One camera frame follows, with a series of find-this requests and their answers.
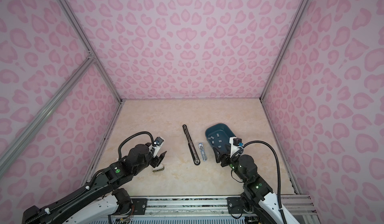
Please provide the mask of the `light blue mini stapler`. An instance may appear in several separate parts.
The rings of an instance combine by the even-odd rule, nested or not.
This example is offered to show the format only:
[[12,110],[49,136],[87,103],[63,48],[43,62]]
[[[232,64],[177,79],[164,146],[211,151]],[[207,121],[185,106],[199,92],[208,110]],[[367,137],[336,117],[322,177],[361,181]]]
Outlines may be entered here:
[[200,150],[200,152],[201,152],[203,161],[204,161],[204,162],[207,161],[208,157],[207,157],[207,155],[206,155],[206,152],[205,152],[203,143],[199,143],[198,146],[199,146],[199,150]]

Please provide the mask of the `black long stapler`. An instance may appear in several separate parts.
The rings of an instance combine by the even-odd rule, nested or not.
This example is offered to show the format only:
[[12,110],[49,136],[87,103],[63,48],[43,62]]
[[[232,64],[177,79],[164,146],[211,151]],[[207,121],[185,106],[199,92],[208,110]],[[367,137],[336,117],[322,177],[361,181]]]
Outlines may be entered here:
[[192,158],[193,158],[193,162],[196,166],[198,166],[201,164],[201,161],[200,161],[200,158],[199,158],[198,153],[196,151],[196,148],[194,146],[194,143],[192,141],[192,138],[191,138],[191,135],[189,133],[187,125],[183,125],[183,131],[184,131],[186,138],[187,138],[187,141],[188,141],[188,146],[189,146]]

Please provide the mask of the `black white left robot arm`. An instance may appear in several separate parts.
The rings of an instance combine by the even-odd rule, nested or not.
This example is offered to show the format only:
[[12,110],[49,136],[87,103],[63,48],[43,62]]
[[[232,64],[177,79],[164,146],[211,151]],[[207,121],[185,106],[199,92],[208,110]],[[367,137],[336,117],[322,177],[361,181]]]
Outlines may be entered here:
[[23,224],[62,224],[96,199],[130,182],[148,166],[158,167],[166,152],[154,156],[150,147],[138,144],[127,156],[97,171],[91,180],[66,197],[42,208],[32,206],[24,211]]

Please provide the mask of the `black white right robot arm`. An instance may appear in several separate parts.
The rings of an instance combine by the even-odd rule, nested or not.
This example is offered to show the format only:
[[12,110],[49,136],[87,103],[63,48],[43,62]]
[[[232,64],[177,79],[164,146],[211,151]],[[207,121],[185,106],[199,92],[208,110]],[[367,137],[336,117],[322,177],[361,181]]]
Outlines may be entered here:
[[[277,192],[258,173],[258,166],[250,155],[244,154],[244,149],[251,144],[262,144],[268,147],[277,165]],[[242,139],[231,137],[231,149],[212,146],[216,162],[222,167],[229,166],[231,174],[236,174],[236,181],[243,185],[243,193],[238,199],[228,200],[228,212],[234,219],[240,219],[244,214],[255,214],[262,224],[297,224],[299,221],[283,205],[281,198],[281,170],[274,148],[264,141],[250,141],[243,144]]]

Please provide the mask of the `teal plastic tray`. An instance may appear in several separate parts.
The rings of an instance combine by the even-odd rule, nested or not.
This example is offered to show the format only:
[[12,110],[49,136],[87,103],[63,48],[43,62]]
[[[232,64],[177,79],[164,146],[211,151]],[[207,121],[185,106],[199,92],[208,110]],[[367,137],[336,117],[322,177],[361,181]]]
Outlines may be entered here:
[[236,137],[232,130],[223,123],[215,124],[206,129],[205,136],[212,149],[224,147],[229,142],[230,137]]

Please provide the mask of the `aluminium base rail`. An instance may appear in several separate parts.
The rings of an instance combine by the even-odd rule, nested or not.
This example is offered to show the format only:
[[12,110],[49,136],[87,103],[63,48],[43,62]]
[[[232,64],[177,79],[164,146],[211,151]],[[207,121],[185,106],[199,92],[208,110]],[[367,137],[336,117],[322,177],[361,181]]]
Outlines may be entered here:
[[282,207],[289,224],[318,224],[308,195],[269,193],[254,211],[240,196],[136,196],[133,213],[118,214],[113,196],[101,198],[65,220],[66,224],[281,224]]

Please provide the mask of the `aluminium diagonal frame bar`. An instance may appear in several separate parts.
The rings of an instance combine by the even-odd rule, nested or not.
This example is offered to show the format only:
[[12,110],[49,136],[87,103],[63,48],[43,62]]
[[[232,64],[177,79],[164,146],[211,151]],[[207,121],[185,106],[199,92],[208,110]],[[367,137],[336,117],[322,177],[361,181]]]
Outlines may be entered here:
[[9,170],[11,165],[25,150],[32,138],[41,130],[43,125],[58,109],[64,99],[81,80],[88,69],[93,65],[95,56],[90,55],[70,78],[58,89],[52,98],[40,109],[32,121],[23,129],[1,156],[1,177]]

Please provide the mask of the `aluminium corner frame post right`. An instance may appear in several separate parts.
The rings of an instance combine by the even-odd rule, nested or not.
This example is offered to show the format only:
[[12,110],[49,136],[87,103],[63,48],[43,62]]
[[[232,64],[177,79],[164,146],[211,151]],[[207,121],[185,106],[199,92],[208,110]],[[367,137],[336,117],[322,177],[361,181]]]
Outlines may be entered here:
[[274,62],[273,68],[272,68],[272,70],[268,76],[266,86],[264,87],[263,92],[260,96],[261,103],[263,103],[266,100],[266,96],[268,94],[270,87],[272,86],[272,82],[273,82],[273,80],[277,74],[277,71],[278,71],[278,69],[279,69],[279,67],[283,61],[283,58],[289,49],[289,46],[290,46],[290,44],[291,44],[291,42],[295,36],[295,33],[296,33],[296,31],[297,31],[304,15],[305,15],[305,12],[307,11],[311,1],[312,0],[301,0],[299,3],[298,9],[297,9],[295,15],[293,16],[292,22],[289,26],[289,29],[288,29],[286,36],[285,36],[285,39],[284,39],[284,41],[281,45],[281,48],[279,50],[278,56]]

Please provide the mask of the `aluminium corner frame post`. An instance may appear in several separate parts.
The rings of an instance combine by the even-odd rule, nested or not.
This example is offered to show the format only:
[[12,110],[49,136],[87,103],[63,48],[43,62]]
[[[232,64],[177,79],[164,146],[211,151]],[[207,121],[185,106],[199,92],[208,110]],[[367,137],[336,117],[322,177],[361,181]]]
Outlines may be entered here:
[[83,44],[83,46],[85,47],[85,49],[89,53],[90,57],[95,60],[96,67],[97,67],[99,73],[101,74],[102,78],[106,82],[107,87],[110,89],[110,91],[112,92],[113,96],[118,101],[118,103],[121,104],[123,102],[122,97],[118,93],[117,88],[115,87],[114,83],[112,82],[112,79],[110,78],[110,76],[107,73],[106,68],[103,66],[101,60],[99,59],[94,47],[91,44],[89,37],[87,36],[87,34],[86,34],[84,28],[82,27],[79,19],[75,15],[73,9],[71,8],[69,1],[68,0],[56,0],[56,1],[58,2],[58,5],[60,6],[60,8],[63,11],[63,13],[65,14],[65,16],[67,17],[67,19],[68,19],[69,23],[71,24],[74,32],[77,34],[81,43]]
[[273,82],[273,80],[277,74],[277,71],[278,71],[278,69],[279,69],[279,67],[283,61],[283,58],[289,49],[289,46],[290,46],[290,44],[291,44],[291,42],[295,36],[295,33],[296,33],[296,31],[297,31],[304,15],[305,15],[305,12],[307,11],[311,1],[312,0],[301,0],[299,3],[298,9],[297,9],[295,15],[293,16],[292,22],[289,26],[289,29],[288,29],[286,36],[285,36],[285,39],[284,39],[284,41],[281,45],[281,48],[279,50],[278,56],[274,62],[273,68],[272,68],[272,70],[268,76],[266,86],[264,87],[263,92],[260,96],[261,103],[263,103],[266,100],[266,96],[268,94],[270,87],[272,86],[272,82]]

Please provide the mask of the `aluminium corner frame post left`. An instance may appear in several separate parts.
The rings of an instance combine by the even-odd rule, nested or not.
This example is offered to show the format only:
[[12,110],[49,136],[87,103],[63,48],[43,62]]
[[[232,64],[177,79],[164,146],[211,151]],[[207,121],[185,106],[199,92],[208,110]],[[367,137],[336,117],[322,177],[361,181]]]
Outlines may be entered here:
[[58,2],[58,5],[60,6],[60,8],[63,11],[63,13],[65,14],[65,16],[67,17],[67,19],[68,19],[69,23],[71,24],[74,32],[77,34],[81,43],[83,44],[83,46],[85,47],[85,49],[89,53],[90,57],[95,60],[96,67],[97,67],[99,73],[101,74],[102,78],[106,82],[107,87],[110,89],[110,91],[112,92],[113,96],[118,101],[118,103],[121,104],[123,102],[122,97],[118,93],[117,88],[115,87],[114,83],[112,82],[112,79],[110,78],[110,76],[107,73],[106,68],[103,66],[101,60],[99,59],[94,47],[91,44],[89,37],[87,36],[87,34],[86,34],[84,28],[82,27],[79,19],[75,15],[73,9],[71,8],[69,1],[68,0],[56,0],[56,1]]

